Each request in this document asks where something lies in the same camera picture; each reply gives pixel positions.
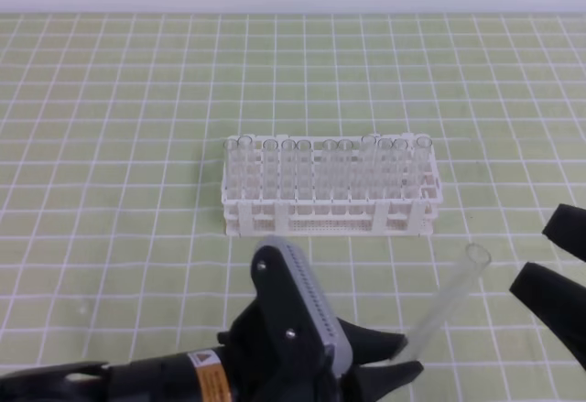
test tube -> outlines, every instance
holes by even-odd
[[[297,161],[297,191],[298,199],[310,200],[313,198],[313,182],[311,177],[311,143],[307,139],[301,139],[296,144]],[[312,207],[303,205],[298,207],[299,214],[310,214]]]
[[[256,165],[255,143],[253,138],[244,135],[238,138],[238,151],[242,160],[244,197],[258,199],[260,197],[260,169]]]
[[[387,198],[395,199],[401,197],[401,185],[403,185],[403,173],[405,171],[405,162],[407,161],[407,152],[409,143],[404,138],[397,138],[391,148],[391,177],[387,186]]]
[[[358,161],[353,172],[351,195],[352,201],[366,199],[367,184],[373,178],[374,171],[374,154],[376,152],[376,138],[372,135],[365,135],[360,140],[360,149],[358,150]],[[350,207],[350,214],[362,214],[363,205],[353,205]]]
[[[347,200],[350,188],[353,142],[350,139],[338,141],[335,154],[335,169],[333,171],[333,199]],[[346,207],[334,206],[334,214],[346,213]]]
[[[405,197],[415,199],[419,197],[419,189],[425,178],[431,152],[431,138],[420,136],[413,144],[413,156],[409,165]]]
[[[277,198],[278,142],[267,139],[263,143],[263,199]]]
[[[448,282],[439,289],[428,313],[407,333],[407,346],[393,359],[393,363],[416,361],[420,357],[433,334],[468,296],[490,263],[491,255],[482,246],[466,246],[463,257],[456,262]]]
[[[335,154],[338,143],[333,139],[326,139],[321,143],[320,163],[316,164],[315,197],[318,200],[331,199],[331,175],[335,166]],[[316,207],[317,214],[328,214],[329,205]]]
[[[225,175],[225,189],[228,199],[240,199],[240,158],[238,141],[228,138],[223,142],[223,162]]]
[[[383,199],[385,196],[385,188],[389,184],[392,169],[392,148],[391,138],[382,138],[378,141],[374,175],[368,190],[369,199]]]
[[[281,199],[295,199],[295,141],[281,143]]]

orange warning sticker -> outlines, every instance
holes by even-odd
[[[189,353],[201,387],[202,402],[232,402],[228,377],[214,350]]]

green grid mat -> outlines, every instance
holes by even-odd
[[[586,205],[584,16],[0,16],[0,373],[215,343],[253,296],[223,235],[228,135],[422,132],[430,238],[300,238],[340,316],[405,331],[469,240],[494,263],[395,401],[584,400],[508,293]]]

white grid line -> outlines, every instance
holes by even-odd
[[[190,26],[188,28],[188,33],[191,32],[191,28],[193,26],[193,18],[190,17]],[[185,45],[185,59],[187,58],[187,46],[188,43],[186,42]],[[181,69],[181,76],[180,76],[180,82],[183,81],[184,78],[184,74],[185,74],[185,64],[183,65],[182,69]],[[179,101],[180,101],[180,87],[178,87],[177,90],[177,102],[175,104],[175,109],[173,110],[173,123],[177,122],[177,112],[179,109]],[[169,144],[168,144],[168,148],[170,150],[171,148],[171,139],[173,135],[170,134],[169,135]],[[185,284],[183,285],[183,297],[181,298],[181,308],[179,310],[179,320],[177,322],[177,334],[175,335],[175,350],[179,349],[179,343],[181,341],[181,326],[183,325],[183,319],[185,318],[185,298],[187,297],[187,294],[189,292],[189,288],[190,288],[190,268],[189,265],[191,263],[191,253],[193,252],[193,243],[194,243],[194,239],[195,239],[195,216],[197,215],[197,209],[195,208],[195,205],[193,206],[193,223],[191,224],[191,237],[190,237],[190,249],[188,252],[188,256],[187,256],[187,260],[188,260],[188,267],[185,269]]]
[[[419,28],[419,32],[421,32],[421,24],[419,22],[419,19],[417,20],[418,23],[418,28]],[[420,35],[421,37],[421,44],[423,45],[423,47],[425,47],[425,40],[423,38],[423,35]],[[428,53],[425,51],[425,60],[426,63],[428,64],[428,74],[429,77],[431,77],[431,68],[429,66],[429,57],[428,57]],[[435,85],[431,86],[431,89],[433,91],[433,97],[434,99],[437,101],[438,95],[436,92],[436,88]],[[438,103],[435,104],[436,106],[436,110],[438,111],[438,117],[439,117],[439,125],[441,127],[441,132],[444,136],[446,136],[446,131],[443,125],[443,120],[441,119],[440,116],[440,105]],[[447,152],[448,152],[448,159],[450,160],[450,169],[451,169],[451,174],[454,177],[454,180],[456,180],[456,173],[454,171],[454,167],[453,164],[451,163],[451,159],[450,159],[450,148],[447,147]],[[466,230],[466,233],[469,234],[469,230],[468,230],[468,225],[466,223],[466,220],[464,218],[464,229]],[[431,242],[431,238],[428,236],[427,237],[428,240],[428,246],[429,246],[429,252],[431,253],[431,264],[433,266],[433,275],[434,278],[436,280],[436,284],[438,285],[438,288],[440,287],[440,277],[438,276],[438,267],[435,263],[435,256],[434,256],[434,252],[433,252],[433,244]],[[448,342],[448,350],[450,350],[450,358],[451,360],[455,363],[456,362],[456,354],[454,352],[454,348],[453,348],[453,344],[452,344],[452,339],[451,339],[451,334],[450,334],[450,329],[449,329],[449,325],[448,322],[446,321],[443,324],[443,327],[445,328],[445,332],[446,332],[446,339]],[[457,368],[454,366],[453,367],[453,372],[454,372],[454,381],[455,381],[455,385],[456,385],[456,392],[458,393],[458,400],[459,401],[463,401],[463,395],[462,395],[462,390],[461,390],[461,382],[460,382],[460,375],[458,374],[458,370]]]
[[[103,29],[105,28],[105,24],[106,24],[106,21],[104,20],[102,22],[102,27],[101,27],[101,30],[100,30],[100,35],[98,36],[98,38],[97,38],[97,40],[95,42],[95,46],[94,46],[93,53],[92,53],[92,59],[95,56],[95,53],[97,52],[97,49],[98,49],[98,46],[99,46],[99,41],[102,38]],[[81,93],[82,93],[83,88],[85,87],[85,80],[87,80],[87,78],[88,78],[88,76],[90,74],[90,67],[91,67],[91,65],[92,65],[92,61],[90,60],[90,63],[88,64],[88,68],[86,69],[85,75],[83,77],[84,81],[82,82],[82,86],[80,88],[80,93],[78,95],[78,101],[75,104],[75,108],[73,109],[73,115],[71,116],[71,120],[70,120],[70,123],[68,125],[68,132],[70,132],[70,129],[72,127],[72,122],[75,119],[75,115],[77,114],[77,111],[78,111],[78,109],[80,107],[80,104],[81,104]],[[55,71],[55,76],[57,76],[57,74],[59,73],[59,70],[60,70],[60,65],[58,66],[58,68]],[[103,130],[105,130],[106,123],[107,123],[107,118],[104,118],[104,120],[103,120]],[[63,154],[63,151],[65,149],[65,144],[66,143],[63,142],[63,144],[61,145],[59,158],[61,158],[61,156]],[[50,318],[51,318],[51,315],[52,315],[52,312],[53,312],[53,308],[55,306],[55,295],[58,294],[59,291],[60,291],[60,289],[61,289],[61,283],[63,281],[63,276],[65,274],[65,267],[68,265],[69,260],[70,260],[71,249],[73,247],[74,236],[77,233],[77,230],[78,230],[78,227],[79,227],[79,224],[80,224],[81,207],[82,207],[82,205],[85,202],[85,196],[87,194],[87,182],[90,181],[90,178],[92,176],[92,170],[94,168],[94,164],[95,164],[97,155],[98,155],[98,148],[96,148],[95,154],[93,156],[92,167],[91,167],[90,171],[88,172],[88,177],[87,177],[87,180],[86,180],[86,185],[83,187],[83,192],[81,194],[81,199],[80,199],[80,205],[79,205],[79,209],[78,209],[77,214],[76,214],[75,224],[73,226],[73,231],[71,232],[71,238],[70,238],[70,240],[68,242],[67,252],[66,252],[66,255],[65,255],[65,259],[63,260],[63,265],[61,267],[59,279],[57,280],[57,286],[55,287],[55,291],[54,291],[53,297],[51,298],[51,302],[49,304],[49,312],[47,313],[47,319],[45,321],[45,327],[46,328],[49,327]],[[47,204],[47,200],[49,199],[49,195],[50,195],[50,190],[51,190],[51,184],[49,184],[49,186],[47,187],[46,199],[43,200],[43,206],[41,207],[41,211],[38,213],[39,216],[41,216],[42,213],[45,211],[45,207],[46,207],[46,204]],[[25,259],[28,259],[28,253],[29,253],[29,251],[31,249],[31,246],[32,245],[30,245],[27,248],[27,253],[25,254]],[[47,340],[47,331],[44,331],[43,332],[43,337],[41,339],[40,348],[38,349],[37,365],[40,365],[41,364],[43,352],[45,350],[45,342],[46,342],[46,340]]]
[[[130,29],[128,31],[128,34],[126,36],[126,46],[128,46],[128,43],[130,43],[130,38],[133,32],[133,28],[135,26],[136,21],[133,19],[133,21],[130,24]],[[125,52],[123,52],[122,54],[122,61],[124,61],[125,58]],[[122,61],[120,63],[120,65],[118,65],[118,70],[116,72],[117,77],[120,77],[120,73],[122,70]],[[108,104],[108,112],[110,112],[114,106],[114,97],[115,97],[115,93],[116,93],[116,87],[117,85],[114,86],[114,88],[112,89],[112,94],[110,97],[110,102]],[[134,138],[137,139],[138,138],[138,132],[140,131],[140,122],[136,122],[136,128],[135,128],[135,133],[134,133]],[[132,148],[130,150],[130,159],[132,160],[132,157],[135,154],[135,149],[136,149],[136,142],[133,143]],[[125,183],[128,182],[128,177],[130,176],[130,168],[131,166],[128,165],[126,168],[126,174],[125,174]],[[112,223],[112,230],[110,232],[110,237],[109,237],[109,244],[108,244],[108,253],[106,255],[106,259],[103,265],[103,272],[102,272],[102,278],[100,279],[100,286],[98,288],[98,294],[97,294],[97,298],[96,298],[96,302],[95,305],[93,306],[93,310],[92,310],[92,318],[90,321],[90,327],[87,331],[87,336],[85,338],[85,342],[83,344],[83,350],[82,350],[82,357],[85,358],[88,354],[88,350],[90,348],[90,342],[92,341],[92,332],[95,328],[95,324],[96,324],[96,320],[98,317],[98,311],[100,308],[100,304],[101,304],[101,297],[103,294],[103,287],[105,285],[105,280],[106,280],[106,275],[108,273],[108,267],[110,265],[110,260],[112,259],[112,253],[113,253],[113,249],[114,249],[114,236],[116,235],[116,228],[118,226],[118,219],[120,217],[120,211],[122,208],[122,202],[125,196],[125,190],[126,190],[126,185],[123,186],[122,188],[122,194],[120,195],[120,201],[118,202],[118,208],[116,209],[116,213],[114,216],[114,221]]]
[[[164,25],[165,25],[165,17],[163,16],[163,18],[161,19],[161,22],[159,24],[159,28],[158,28],[158,36],[157,36],[157,44],[156,44],[157,47],[158,47],[158,44],[159,44],[159,41],[161,38],[161,33],[163,31]],[[153,77],[153,71],[155,70],[156,58],[157,58],[157,49],[155,49],[155,52],[153,53],[153,61],[152,61],[150,68],[148,70],[148,79],[147,79],[147,84],[145,87],[145,97],[144,97],[143,104],[140,108],[140,115],[138,116],[138,120],[139,120],[138,125],[140,125],[140,120],[142,120],[142,118],[143,118],[143,114],[145,112],[145,107],[147,107],[148,89],[152,85],[151,80]],[[169,143],[167,146],[167,158],[168,158],[168,153],[170,152],[170,149],[171,149],[171,147],[170,147],[170,143]],[[167,170],[167,165],[165,165],[165,167],[163,168],[163,177],[162,177],[161,183],[163,183],[165,181],[166,170]],[[153,224],[152,234],[150,235],[150,242],[148,244],[148,253],[146,255],[145,266],[143,267],[143,279],[141,281],[141,286],[140,286],[141,293],[140,293],[140,296],[138,297],[138,306],[137,306],[137,311],[136,311],[135,333],[133,334],[132,344],[130,345],[130,353],[128,354],[129,360],[131,360],[135,356],[137,330],[138,330],[138,327],[140,326],[140,315],[141,315],[141,310],[143,307],[143,292],[145,291],[145,285],[147,283],[148,265],[150,262],[150,258],[153,255],[153,242],[155,241],[155,233],[157,232],[158,218],[159,218],[158,214],[160,211],[160,205],[161,205],[162,198],[163,198],[163,187],[161,187],[158,192],[157,211],[155,212],[155,222]]]

test tube rack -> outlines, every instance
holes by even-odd
[[[433,233],[433,221],[438,217],[438,206],[443,202],[441,181],[435,159],[435,151],[429,141],[429,156],[420,169],[418,185],[408,186],[413,180],[410,174],[415,162],[415,148],[418,139],[423,135],[378,135],[371,134],[376,144],[381,140],[394,144],[397,139],[407,142],[405,161],[398,177],[397,190],[375,190],[368,187],[371,181],[376,182],[377,172],[374,165],[365,172],[361,167],[364,155],[361,142],[364,136],[318,137],[318,136],[255,136],[247,135],[249,148],[244,153],[240,149],[232,151],[233,158],[224,157],[222,178],[223,215],[226,221],[226,234],[233,236],[260,236],[267,234],[279,235],[428,235]],[[237,144],[242,136],[230,136],[224,143],[224,153],[228,142]],[[267,140],[275,144],[277,151],[263,151]],[[352,141],[350,153],[344,154],[338,162],[338,180],[346,178],[342,184],[345,188],[343,196],[334,196],[333,186],[341,185],[333,182],[328,187],[328,195],[324,199],[320,193],[322,182],[320,175],[325,166],[327,151],[324,141],[333,140],[340,144],[341,140]],[[310,149],[303,153],[309,157],[302,163],[286,146],[293,144],[310,144]],[[366,184],[365,196],[353,198],[353,184]],[[288,184],[291,193],[286,193]],[[264,185],[273,186],[274,190],[265,191]],[[265,199],[264,193],[270,192],[271,199]]]

